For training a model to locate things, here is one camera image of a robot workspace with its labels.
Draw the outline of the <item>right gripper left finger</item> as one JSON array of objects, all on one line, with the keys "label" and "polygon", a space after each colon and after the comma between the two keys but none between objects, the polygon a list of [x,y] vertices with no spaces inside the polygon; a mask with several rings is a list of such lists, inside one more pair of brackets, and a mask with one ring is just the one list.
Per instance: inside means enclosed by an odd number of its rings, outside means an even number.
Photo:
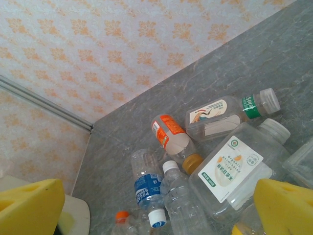
[{"label": "right gripper left finger", "polygon": [[47,179],[0,193],[2,235],[52,235],[65,203],[63,183]]}]

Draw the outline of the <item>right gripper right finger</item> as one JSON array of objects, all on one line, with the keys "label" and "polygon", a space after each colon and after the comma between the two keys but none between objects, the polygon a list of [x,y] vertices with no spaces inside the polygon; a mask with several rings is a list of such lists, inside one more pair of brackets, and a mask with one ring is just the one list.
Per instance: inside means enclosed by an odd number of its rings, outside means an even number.
[{"label": "right gripper right finger", "polygon": [[286,182],[259,180],[254,203],[268,235],[311,235],[313,191]]}]

